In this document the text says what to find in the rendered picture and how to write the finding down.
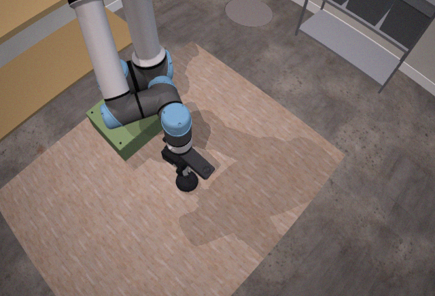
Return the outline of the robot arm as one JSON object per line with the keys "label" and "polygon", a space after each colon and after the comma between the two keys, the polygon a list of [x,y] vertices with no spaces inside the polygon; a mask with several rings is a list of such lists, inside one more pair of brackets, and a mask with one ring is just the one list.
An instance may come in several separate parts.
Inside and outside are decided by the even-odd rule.
{"label": "robot arm", "polygon": [[192,118],[172,81],[171,55],[159,44],[152,0],[122,0],[134,48],[127,62],[118,55],[103,0],[68,3],[75,10],[105,100],[100,106],[105,126],[115,129],[157,114],[168,149],[188,151]]}

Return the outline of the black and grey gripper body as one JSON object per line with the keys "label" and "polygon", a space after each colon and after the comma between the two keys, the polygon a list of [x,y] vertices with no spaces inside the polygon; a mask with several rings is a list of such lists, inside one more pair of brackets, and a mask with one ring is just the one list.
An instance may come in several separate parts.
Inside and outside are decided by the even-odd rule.
{"label": "black and grey gripper body", "polygon": [[[165,143],[166,143],[166,139],[165,139],[165,136],[163,137],[163,139],[162,139]],[[190,149],[191,149],[191,147],[190,147]],[[181,168],[181,170],[183,171],[185,168],[187,168],[187,165],[182,161],[182,160],[180,160],[177,156],[182,156],[182,155],[185,155],[185,154],[187,154],[189,151],[190,151],[190,149],[188,150],[188,151],[186,151],[186,152],[183,152],[183,153],[174,153],[174,152],[170,152],[170,150],[168,149],[168,147],[167,147],[167,145],[164,147],[164,149],[161,151],[161,153],[162,153],[162,158],[165,160],[165,161],[167,161],[168,163],[170,163],[170,164],[172,164],[172,165],[176,165],[176,167],[180,167]],[[177,155],[177,156],[176,156]],[[171,159],[171,161],[169,160],[169,159]],[[176,164],[175,164],[175,163]]]}

